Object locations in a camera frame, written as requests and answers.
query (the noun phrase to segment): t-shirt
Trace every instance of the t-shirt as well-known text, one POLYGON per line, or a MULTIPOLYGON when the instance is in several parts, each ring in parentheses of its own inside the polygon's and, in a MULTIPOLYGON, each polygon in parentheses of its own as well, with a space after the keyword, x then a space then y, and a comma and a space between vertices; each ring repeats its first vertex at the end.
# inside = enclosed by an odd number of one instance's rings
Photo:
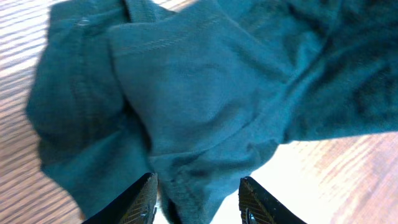
POLYGON ((87 217, 156 172, 167 218, 209 223, 279 144, 398 130, 397 1, 72 0, 27 114, 87 217))

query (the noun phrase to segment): stitching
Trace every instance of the stitching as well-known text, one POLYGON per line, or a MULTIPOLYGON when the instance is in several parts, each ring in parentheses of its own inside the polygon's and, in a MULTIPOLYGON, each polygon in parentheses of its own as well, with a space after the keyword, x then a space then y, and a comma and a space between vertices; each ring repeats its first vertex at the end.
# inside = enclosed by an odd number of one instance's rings
MULTIPOLYGON (((182 194, 184 195, 184 197, 187 196, 187 197, 185 197, 185 198, 187 198, 185 203, 189 203, 188 209, 191 210, 191 208, 201 208, 201 210, 203 210, 203 207, 199 206, 201 204, 198 203, 199 202, 198 197, 190 189, 191 184, 189 184, 189 183, 191 182, 191 180, 189 178, 187 178, 184 171, 180 171, 177 174, 177 177, 178 176, 180 176, 181 178, 176 179, 176 186, 174 187, 174 189, 180 189, 182 191, 182 194)), ((207 210, 204 209, 203 213, 206 217, 208 217, 207 210)), ((203 217, 196 217, 196 221, 199 221, 199 223, 205 223, 203 217)))
POLYGON ((96 116, 98 114, 98 112, 96 112, 96 108, 97 107, 97 102, 93 97, 93 89, 90 86, 90 81, 88 80, 88 72, 87 72, 87 68, 88 68, 88 64, 87 64, 87 54, 85 52, 85 48, 86 48, 86 38, 87 38, 87 29, 85 27, 82 27, 81 29, 83 29, 82 33, 82 37, 81 37, 81 49, 82 51, 80 52, 80 59, 81 59, 81 71, 82 71, 82 76, 81 76, 81 87, 85 87, 85 103, 83 104, 86 108, 86 118, 87 118, 87 139, 86 142, 87 143, 91 143, 92 139, 95 136, 95 118, 97 118, 98 116, 96 116))
MULTIPOLYGON (((74 50, 76 52, 79 52, 80 48, 81 48, 81 37, 83 36, 83 34, 81 32, 80 32, 80 34, 81 35, 79 35, 79 37, 77 38, 77 40, 75 41, 75 44, 74 44, 74 50)), ((80 101, 81 90, 79 91, 79 87, 78 87, 80 85, 80 81, 79 81, 78 77, 76 77, 77 75, 80 75, 82 73, 81 63, 80 63, 81 57, 80 56, 81 55, 80 55, 80 52, 79 52, 78 56, 77 56, 77 63, 76 63, 78 65, 78 67, 76 68, 76 74, 74 74, 74 75, 72 75, 70 77, 70 90, 71 90, 71 93, 72 93, 72 95, 73 95, 73 97, 75 98, 75 101, 76 101, 76 113, 77 113, 78 117, 81 119, 81 123, 80 123, 81 129, 80 129, 80 131, 82 133, 82 137, 78 138, 76 140, 78 142, 77 147, 82 147, 82 145, 84 145, 84 139, 86 139, 85 131, 84 131, 84 128, 83 128, 85 126, 85 119, 84 119, 85 118, 85 111, 83 109, 84 103, 82 103, 80 101)))
POLYGON ((118 54, 115 54, 114 56, 120 57, 120 56, 127 55, 127 54, 140 54, 140 53, 150 51, 150 50, 161 49, 163 47, 170 46, 170 45, 176 44, 178 42, 181 42, 181 41, 185 40, 186 38, 190 37, 191 35, 195 34, 196 32, 199 32, 199 31, 201 31, 213 24, 216 24, 218 22, 220 22, 220 16, 211 17, 211 19, 209 21, 202 24, 202 26, 200 26, 199 28, 190 29, 190 30, 185 31, 185 35, 183 35, 183 36, 174 35, 168 39, 160 39, 160 40, 147 42, 147 43, 144 43, 144 44, 138 45, 138 46, 130 46, 130 47, 121 48, 121 49, 118 49, 118 51, 120 51, 120 52, 118 54))

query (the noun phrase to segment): dark teal shirt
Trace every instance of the dark teal shirt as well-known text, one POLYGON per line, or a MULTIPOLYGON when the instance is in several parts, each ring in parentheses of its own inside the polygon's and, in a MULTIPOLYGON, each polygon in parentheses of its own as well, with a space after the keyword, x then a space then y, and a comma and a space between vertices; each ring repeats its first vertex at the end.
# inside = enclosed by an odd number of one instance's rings
POLYGON ((396 1, 147 1, 52 10, 27 114, 87 217, 145 172, 209 223, 279 144, 398 130, 396 1))

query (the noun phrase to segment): wooden floor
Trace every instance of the wooden floor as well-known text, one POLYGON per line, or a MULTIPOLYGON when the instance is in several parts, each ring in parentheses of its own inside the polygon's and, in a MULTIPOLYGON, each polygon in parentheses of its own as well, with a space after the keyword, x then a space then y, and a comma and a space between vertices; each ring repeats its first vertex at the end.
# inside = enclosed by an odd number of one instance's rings
MULTIPOLYGON (((23 114, 56 2, 0 1, 1 224, 80 223, 74 201, 39 171, 37 137, 23 114)), ((398 133, 293 142, 252 176, 308 223, 398 223, 397 148, 398 133)), ((236 194, 213 223, 240 223, 236 194)))

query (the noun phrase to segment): seam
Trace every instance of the seam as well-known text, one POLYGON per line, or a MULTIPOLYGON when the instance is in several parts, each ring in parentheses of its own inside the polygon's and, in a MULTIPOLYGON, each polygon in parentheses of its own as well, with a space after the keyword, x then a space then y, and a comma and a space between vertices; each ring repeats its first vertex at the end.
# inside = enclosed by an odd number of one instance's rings
POLYGON ((95 98, 93 97, 93 89, 92 87, 89 85, 90 82, 88 82, 88 76, 90 75, 87 72, 87 68, 89 67, 87 64, 87 54, 86 54, 86 44, 85 44, 85 37, 86 37, 86 33, 87 30, 85 27, 82 27, 81 29, 83 29, 82 31, 82 42, 81 42, 81 87, 85 87, 86 89, 86 97, 85 97, 85 102, 83 103, 85 109, 86 109, 86 119, 87 119, 87 137, 85 140, 87 143, 91 143, 92 139, 95 136, 95 121, 96 118, 98 116, 96 116, 96 114, 98 114, 96 112, 96 108, 97 107, 97 101, 95 100, 95 98))
POLYGON ((206 29, 207 27, 217 24, 220 22, 220 16, 214 16, 211 17, 208 21, 203 23, 200 27, 196 27, 195 29, 189 29, 185 31, 185 35, 180 36, 180 35, 174 35, 172 37, 169 37, 168 39, 160 39, 160 40, 155 40, 151 42, 147 42, 138 46, 129 46, 129 47, 124 47, 121 49, 117 49, 115 51, 120 51, 119 53, 115 54, 115 57, 120 57, 123 55, 134 55, 134 54, 140 54, 143 52, 147 52, 150 50, 155 50, 155 49, 161 49, 163 47, 167 47, 173 44, 176 44, 178 42, 181 42, 187 38, 189 38, 191 35, 206 29))
POLYGON ((83 66, 84 66, 84 58, 83 58, 83 34, 84 30, 80 27, 76 26, 79 32, 79 36, 77 37, 75 44, 75 52, 76 52, 76 60, 77 60, 77 68, 76 73, 73 74, 70 78, 71 84, 70 89, 76 101, 76 112, 78 113, 79 118, 81 119, 81 138, 78 139, 78 147, 83 147, 88 140, 89 131, 85 129, 87 127, 87 109, 85 107, 85 102, 87 102, 87 94, 84 89, 83 83, 83 66))
MULTIPOLYGON (((191 180, 189 178, 186 178, 185 172, 183 170, 181 170, 177 174, 177 181, 176 181, 177 185, 174 187, 174 189, 182 190, 183 196, 188 199, 185 201, 185 203, 187 203, 187 202, 189 203, 189 205, 188 205, 189 212, 191 212, 190 211, 191 208, 200 208, 201 210, 203 210, 203 207, 198 206, 199 205, 198 197, 190 190, 190 187, 189 187, 191 185, 191 184, 189 184, 190 182, 191 182, 191 180)), ((206 217, 208 216, 207 210, 203 210, 203 213, 206 217)), ((198 223, 205 223, 202 216, 196 217, 196 218, 197 218, 196 221, 199 221, 198 223)))

